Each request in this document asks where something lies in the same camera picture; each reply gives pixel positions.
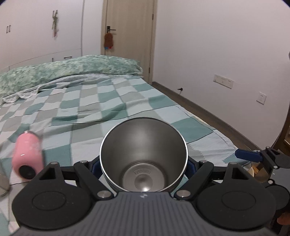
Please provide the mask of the blue cartoon steel cup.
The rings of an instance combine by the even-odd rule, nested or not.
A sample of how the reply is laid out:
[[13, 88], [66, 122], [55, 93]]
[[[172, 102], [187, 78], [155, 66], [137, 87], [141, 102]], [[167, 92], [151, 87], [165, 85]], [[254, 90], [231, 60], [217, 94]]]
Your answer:
[[185, 174], [188, 148], [170, 124], [137, 117], [108, 131], [99, 159], [103, 176], [115, 191], [172, 192]]

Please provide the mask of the pink steel cup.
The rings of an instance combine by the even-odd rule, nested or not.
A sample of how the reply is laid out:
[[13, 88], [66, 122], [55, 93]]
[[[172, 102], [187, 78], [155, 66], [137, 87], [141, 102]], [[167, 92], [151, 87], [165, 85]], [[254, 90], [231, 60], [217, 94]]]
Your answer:
[[25, 180], [33, 179], [43, 170], [41, 142], [33, 132], [25, 131], [17, 138], [12, 156], [12, 168]]

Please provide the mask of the checkered green bed blanket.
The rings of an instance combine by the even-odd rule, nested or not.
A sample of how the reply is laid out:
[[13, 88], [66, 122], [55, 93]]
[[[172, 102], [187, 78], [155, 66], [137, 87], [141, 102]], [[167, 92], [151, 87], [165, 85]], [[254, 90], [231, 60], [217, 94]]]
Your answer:
[[232, 141], [137, 76], [88, 74], [45, 86], [28, 99], [1, 104], [1, 167], [11, 190], [1, 198], [1, 235], [18, 225], [11, 203], [25, 186], [12, 169], [16, 139], [29, 130], [42, 143], [46, 164], [71, 166], [99, 155], [107, 132], [134, 117], [171, 124], [184, 137], [189, 156], [216, 166], [236, 161]]

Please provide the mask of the green floral duvet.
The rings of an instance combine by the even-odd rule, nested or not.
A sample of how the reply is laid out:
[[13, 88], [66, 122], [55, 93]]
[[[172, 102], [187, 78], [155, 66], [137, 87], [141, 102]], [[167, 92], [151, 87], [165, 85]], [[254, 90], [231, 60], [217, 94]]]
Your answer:
[[105, 55], [18, 67], [1, 74], [1, 99], [62, 77], [89, 73], [141, 76], [143, 70], [136, 60]]

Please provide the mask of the white wardrobe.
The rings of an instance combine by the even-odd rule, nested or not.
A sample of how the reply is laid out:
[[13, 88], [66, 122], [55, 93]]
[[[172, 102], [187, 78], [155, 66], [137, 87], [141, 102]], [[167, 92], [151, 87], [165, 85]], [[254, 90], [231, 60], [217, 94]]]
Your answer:
[[[81, 56], [83, 1], [4, 1], [1, 70]], [[53, 37], [52, 15], [58, 10]]]

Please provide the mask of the beige wooden door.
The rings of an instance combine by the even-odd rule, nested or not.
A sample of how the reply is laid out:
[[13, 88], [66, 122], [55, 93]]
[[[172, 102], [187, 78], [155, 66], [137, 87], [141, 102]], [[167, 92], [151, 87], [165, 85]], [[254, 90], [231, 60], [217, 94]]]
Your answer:
[[[101, 54], [138, 60], [143, 79], [151, 83], [157, 1], [104, 1]], [[113, 35], [113, 47], [104, 49], [104, 36]]]

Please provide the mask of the green hanging wardrobe ornament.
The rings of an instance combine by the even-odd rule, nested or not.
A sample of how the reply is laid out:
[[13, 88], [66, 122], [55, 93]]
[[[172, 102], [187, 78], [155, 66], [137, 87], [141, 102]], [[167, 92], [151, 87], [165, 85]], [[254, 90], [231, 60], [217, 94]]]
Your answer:
[[57, 32], [58, 32], [58, 28], [57, 28], [57, 24], [58, 24], [58, 10], [53, 11], [53, 15], [52, 15], [52, 31], [53, 31], [53, 37], [56, 38], [57, 37]]

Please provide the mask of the white wall socket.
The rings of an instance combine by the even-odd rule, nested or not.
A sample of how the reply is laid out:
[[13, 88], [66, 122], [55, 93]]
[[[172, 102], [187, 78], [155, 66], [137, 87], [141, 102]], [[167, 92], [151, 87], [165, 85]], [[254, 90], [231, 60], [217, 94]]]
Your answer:
[[264, 105], [265, 104], [265, 100], [266, 100], [266, 94], [263, 94], [262, 92], [258, 93], [258, 98], [257, 98], [257, 102]]

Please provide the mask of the white wall switch panel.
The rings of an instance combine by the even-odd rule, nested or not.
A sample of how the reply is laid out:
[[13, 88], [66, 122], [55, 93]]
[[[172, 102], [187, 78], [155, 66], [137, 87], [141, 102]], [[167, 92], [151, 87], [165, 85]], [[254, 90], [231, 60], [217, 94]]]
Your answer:
[[231, 80], [231, 79], [228, 79], [228, 78], [225, 78], [225, 77], [222, 77], [222, 76], [219, 76], [219, 75], [214, 75], [214, 79], [213, 79], [213, 82], [215, 83], [218, 83], [220, 85], [223, 85], [229, 89], [232, 89], [233, 88], [233, 84], [234, 84], [234, 81]]

